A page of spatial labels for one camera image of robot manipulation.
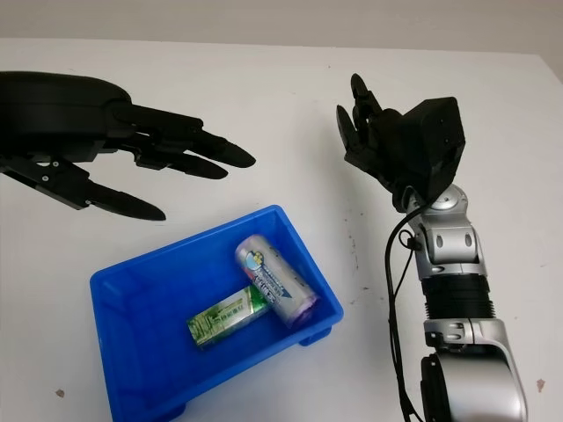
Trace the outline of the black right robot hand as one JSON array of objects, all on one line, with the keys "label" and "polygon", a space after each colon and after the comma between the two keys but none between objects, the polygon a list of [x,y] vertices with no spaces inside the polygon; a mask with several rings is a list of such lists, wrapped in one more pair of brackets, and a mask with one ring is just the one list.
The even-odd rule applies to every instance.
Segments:
[{"label": "black right robot hand", "polygon": [[391,193],[395,209],[404,214],[412,193],[404,180],[406,167],[399,160],[397,124],[402,114],[383,109],[360,75],[351,76],[350,86],[355,102],[352,112],[336,106],[345,160],[375,178]]}]

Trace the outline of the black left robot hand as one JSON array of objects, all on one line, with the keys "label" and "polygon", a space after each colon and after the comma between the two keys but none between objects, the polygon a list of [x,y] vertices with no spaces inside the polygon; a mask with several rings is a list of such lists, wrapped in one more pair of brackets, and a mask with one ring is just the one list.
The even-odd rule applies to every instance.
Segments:
[{"label": "black left robot hand", "polygon": [[1,74],[1,172],[69,207],[89,206],[145,221],[158,207],[97,184],[82,163],[126,151],[139,167],[222,179],[226,165],[249,168],[254,157],[212,135],[199,118],[133,103],[116,84],[64,74]]}]

